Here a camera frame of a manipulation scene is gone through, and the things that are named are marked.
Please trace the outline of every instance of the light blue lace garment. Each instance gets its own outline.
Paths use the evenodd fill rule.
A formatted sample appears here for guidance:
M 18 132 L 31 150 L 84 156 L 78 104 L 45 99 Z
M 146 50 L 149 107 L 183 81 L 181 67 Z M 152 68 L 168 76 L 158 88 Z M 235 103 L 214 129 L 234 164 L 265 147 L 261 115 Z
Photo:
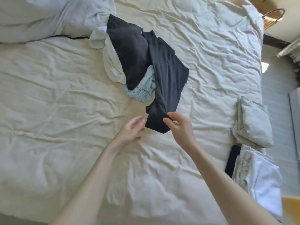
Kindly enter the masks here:
M 147 68 L 143 79 L 133 90 L 128 90 L 127 85 L 124 84 L 123 91 L 131 98 L 135 98 L 141 102 L 146 102 L 152 99 L 152 91 L 155 89 L 155 86 L 154 69 L 153 66 L 150 65 Z

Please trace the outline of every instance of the bed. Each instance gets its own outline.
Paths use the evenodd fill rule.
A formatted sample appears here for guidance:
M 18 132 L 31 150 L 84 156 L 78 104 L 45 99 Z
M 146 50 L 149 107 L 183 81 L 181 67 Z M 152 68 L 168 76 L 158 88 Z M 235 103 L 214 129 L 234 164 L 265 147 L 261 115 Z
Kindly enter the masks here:
M 224 169 L 238 97 L 262 101 L 259 13 L 246 0 L 114 1 L 118 17 L 154 30 L 190 69 L 177 111 Z M 0 212 L 48 223 L 121 126 L 147 117 L 151 101 L 110 81 L 88 39 L 0 44 L 0 66 Z M 226 221 L 171 132 L 146 129 L 115 159 L 98 224 Z

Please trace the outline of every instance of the hand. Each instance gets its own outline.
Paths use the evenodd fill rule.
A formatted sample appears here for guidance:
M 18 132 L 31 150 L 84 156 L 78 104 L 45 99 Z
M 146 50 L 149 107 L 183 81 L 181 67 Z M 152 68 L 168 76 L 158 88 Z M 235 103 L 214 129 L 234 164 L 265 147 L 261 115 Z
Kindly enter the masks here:
M 197 146 L 190 120 L 178 112 L 169 112 L 167 114 L 172 120 L 165 117 L 163 122 L 171 129 L 177 144 L 185 151 L 193 146 Z
M 109 143 L 113 148 L 118 148 L 118 151 L 124 149 L 130 143 L 141 139 L 137 136 L 138 133 L 143 132 L 145 120 L 143 116 L 135 117 L 126 123 L 117 135 Z

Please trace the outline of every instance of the person's right hand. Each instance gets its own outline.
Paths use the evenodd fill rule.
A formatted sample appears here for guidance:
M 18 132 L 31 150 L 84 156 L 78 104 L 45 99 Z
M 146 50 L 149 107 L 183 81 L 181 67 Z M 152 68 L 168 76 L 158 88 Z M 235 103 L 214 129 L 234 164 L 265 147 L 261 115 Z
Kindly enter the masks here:
M 171 129 L 175 141 L 182 149 L 186 151 L 193 146 L 197 146 L 190 120 L 178 112 L 169 112 L 167 114 L 172 120 L 165 117 L 163 122 Z

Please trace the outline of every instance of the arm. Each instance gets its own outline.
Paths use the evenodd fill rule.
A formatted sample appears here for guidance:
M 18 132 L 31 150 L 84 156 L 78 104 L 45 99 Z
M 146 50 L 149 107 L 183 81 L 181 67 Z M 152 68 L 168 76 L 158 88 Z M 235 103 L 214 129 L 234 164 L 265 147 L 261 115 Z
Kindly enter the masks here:
M 192 158 L 208 188 L 230 225 L 280 224 L 267 210 L 237 185 L 198 145 L 190 120 L 177 112 L 168 113 L 163 121 L 176 142 Z
M 106 191 L 113 160 L 127 145 L 141 139 L 141 137 L 137 137 L 137 134 L 144 130 L 144 123 L 143 116 L 135 117 L 121 128 L 103 149 L 75 195 L 50 225 L 89 225 L 95 223 Z

